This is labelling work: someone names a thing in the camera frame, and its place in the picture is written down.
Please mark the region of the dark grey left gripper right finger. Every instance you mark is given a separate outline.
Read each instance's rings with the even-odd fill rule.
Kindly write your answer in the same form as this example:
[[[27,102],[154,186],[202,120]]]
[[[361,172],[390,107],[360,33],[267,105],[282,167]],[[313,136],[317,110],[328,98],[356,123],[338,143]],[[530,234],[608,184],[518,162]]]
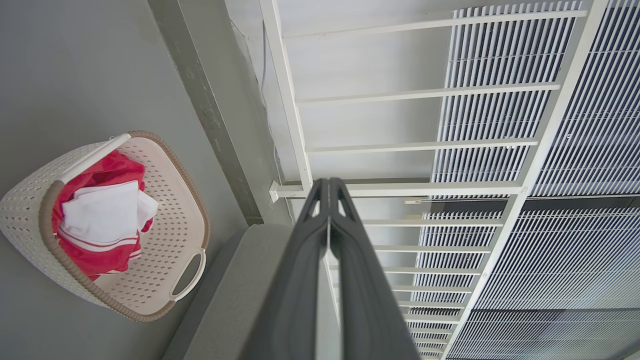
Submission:
[[[339,264],[345,360],[418,360],[397,300],[346,183],[329,180],[330,249]]]

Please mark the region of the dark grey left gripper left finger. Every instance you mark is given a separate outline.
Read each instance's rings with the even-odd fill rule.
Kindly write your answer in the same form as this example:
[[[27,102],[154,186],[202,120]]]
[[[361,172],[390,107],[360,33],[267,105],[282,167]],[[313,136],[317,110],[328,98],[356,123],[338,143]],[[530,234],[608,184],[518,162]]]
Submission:
[[[320,260],[329,225],[329,180],[313,183],[279,262],[242,360],[316,357]]]

